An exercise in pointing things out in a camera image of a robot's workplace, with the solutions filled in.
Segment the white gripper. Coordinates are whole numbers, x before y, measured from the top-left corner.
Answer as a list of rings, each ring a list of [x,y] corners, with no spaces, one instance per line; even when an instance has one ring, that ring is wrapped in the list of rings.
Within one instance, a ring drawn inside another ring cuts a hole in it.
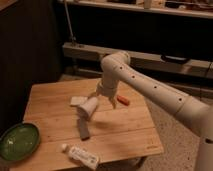
[[[114,96],[117,92],[118,83],[112,82],[112,83],[104,83],[103,81],[99,81],[97,84],[96,92],[90,93],[88,98],[92,97],[98,97],[99,94],[103,95],[105,97],[109,98],[109,101],[113,107],[113,109],[116,109],[117,102]]]

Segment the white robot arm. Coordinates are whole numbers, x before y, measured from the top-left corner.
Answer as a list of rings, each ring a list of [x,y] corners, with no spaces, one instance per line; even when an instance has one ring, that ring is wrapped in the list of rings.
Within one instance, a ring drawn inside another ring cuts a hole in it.
[[[213,105],[137,72],[130,61],[126,51],[103,57],[102,77],[92,96],[105,96],[116,107],[118,83],[128,84],[200,137],[194,171],[213,171]]]

